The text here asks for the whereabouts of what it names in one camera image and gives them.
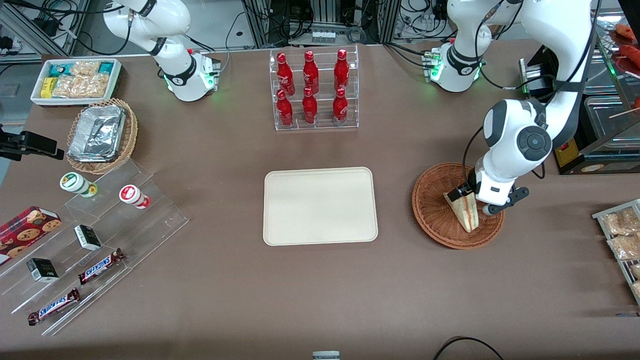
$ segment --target coca-cola bottle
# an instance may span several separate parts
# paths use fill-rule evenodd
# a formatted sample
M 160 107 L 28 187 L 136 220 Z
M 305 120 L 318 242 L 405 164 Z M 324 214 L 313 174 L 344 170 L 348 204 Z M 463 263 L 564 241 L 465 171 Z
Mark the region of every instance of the coca-cola bottle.
M 340 87 L 347 88 L 349 84 L 349 63 L 347 62 L 347 51 L 338 50 L 338 61 L 333 68 L 333 87 L 338 91 Z
M 343 126 L 347 121 L 347 99 L 344 97 L 344 88 L 339 88 L 335 92 L 333 100 L 333 123 L 336 126 Z
M 314 61 L 314 52 L 305 51 L 305 67 L 302 69 L 305 76 L 305 86 L 309 86 L 314 94 L 320 91 L 320 78 L 318 75 L 318 65 Z
M 296 87 L 293 85 L 293 71 L 291 71 L 291 67 L 287 64 L 287 57 L 284 53 L 279 53 L 276 55 L 276 59 L 278 60 L 278 82 L 280 83 L 280 88 L 282 88 L 288 96 L 293 96 L 293 94 L 296 93 Z
M 305 98 L 302 99 L 302 108 L 305 110 L 305 121 L 307 124 L 315 124 L 318 115 L 318 103 L 314 97 L 311 86 L 305 87 Z
M 284 127 L 292 127 L 293 126 L 293 108 L 291 107 L 291 103 L 287 99 L 287 94 L 282 89 L 278 89 L 276 92 L 276 96 L 278 97 L 278 102 L 276 102 L 276 107 L 278 108 L 278 116 L 280 117 L 280 122 Z

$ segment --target table surface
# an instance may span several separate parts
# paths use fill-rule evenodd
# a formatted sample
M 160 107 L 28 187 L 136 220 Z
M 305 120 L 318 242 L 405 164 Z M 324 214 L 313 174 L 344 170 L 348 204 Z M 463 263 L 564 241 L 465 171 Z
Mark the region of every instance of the table surface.
M 538 47 L 495 42 L 486 72 L 518 83 L 517 60 Z M 220 90 L 193 103 L 167 91 L 151 57 L 121 58 L 118 96 L 140 127 L 133 158 L 191 221 L 53 337 L 0 299 L 0 357 L 310 359 L 340 350 L 345 360 L 430 359 L 449 338 L 475 336 L 507 359 L 638 359 L 640 320 L 614 317 L 637 307 L 591 219 L 637 198 L 637 175 L 559 176 L 549 158 L 546 179 L 518 181 L 531 196 L 508 210 L 496 239 L 445 248 L 416 223 L 413 184 L 430 166 L 459 161 L 486 111 L 514 94 L 483 79 L 447 93 L 382 46 L 359 50 L 360 128 L 340 133 L 276 133 L 268 51 L 232 53 Z M 77 112 L 33 106 L 26 129 L 65 147 Z M 484 151 L 476 141 L 469 162 Z M 374 176 L 375 241 L 262 241 L 268 172 L 360 166 Z M 40 156 L 12 163 L 0 221 L 29 205 L 59 208 L 71 194 L 58 180 L 70 169 Z M 441 359 L 491 356 L 457 343 Z

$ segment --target woven basket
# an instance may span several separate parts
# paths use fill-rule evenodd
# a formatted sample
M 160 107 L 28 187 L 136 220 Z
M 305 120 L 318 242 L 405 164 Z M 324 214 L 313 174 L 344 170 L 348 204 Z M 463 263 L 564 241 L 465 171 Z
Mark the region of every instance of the woven basket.
M 462 165 L 442 163 L 420 175 L 413 187 L 413 214 L 420 227 L 432 239 L 454 249 L 475 249 L 489 243 L 502 229 L 504 212 L 488 216 L 478 202 L 478 227 L 465 231 L 442 193 L 449 193 L 463 182 Z
M 136 136 L 138 135 L 138 120 L 136 120 L 136 114 L 131 111 L 131 108 L 126 102 L 119 99 L 109 99 L 101 102 L 96 102 L 95 104 L 89 105 L 89 107 L 97 108 L 107 105 L 121 106 L 127 112 L 125 127 L 124 129 L 122 129 L 122 139 L 120 141 L 118 157 L 116 158 L 116 160 L 110 163 L 81 163 L 69 158 L 67 154 L 67 160 L 69 161 L 71 166 L 78 171 L 89 172 L 95 175 L 102 175 L 112 168 L 116 167 L 119 163 L 129 159 L 131 157 L 131 153 L 133 152 L 133 148 L 136 146 Z M 76 133 L 76 126 L 78 125 L 80 114 L 76 116 L 76 121 L 74 121 L 74 124 L 71 125 L 71 131 L 69 132 L 69 136 L 67 137 L 67 147 L 71 146 L 71 140 L 74 138 L 74 134 Z

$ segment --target red cookie box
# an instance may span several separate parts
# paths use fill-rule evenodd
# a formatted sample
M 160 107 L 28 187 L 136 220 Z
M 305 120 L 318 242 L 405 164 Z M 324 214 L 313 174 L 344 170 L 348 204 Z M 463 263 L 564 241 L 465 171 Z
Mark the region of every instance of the red cookie box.
M 42 239 L 62 224 L 58 214 L 36 206 L 0 226 L 0 265 Z

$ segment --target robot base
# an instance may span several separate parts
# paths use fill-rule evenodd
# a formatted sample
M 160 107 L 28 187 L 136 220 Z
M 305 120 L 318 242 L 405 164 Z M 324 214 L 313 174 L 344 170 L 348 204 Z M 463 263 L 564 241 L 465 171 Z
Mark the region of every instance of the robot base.
M 471 87 L 471 84 L 480 76 L 479 69 L 466 76 L 458 74 L 458 71 L 447 60 L 447 51 L 451 44 L 444 44 L 441 47 L 434 47 L 430 53 L 422 55 L 422 64 L 428 69 L 424 69 L 424 78 L 429 83 L 436 83 L 449 92 L 463 92 Z
M 177 86 L 171 84 L 166 76 L 164 78 L 169 90 L 182 101 L 196 101 L 209 92 L 216 91 L 220 80 L 220 62 L 213 62 L 211 58 L 202 54 L 191 56 L 196 60 L 196 71 L 185 85 Z

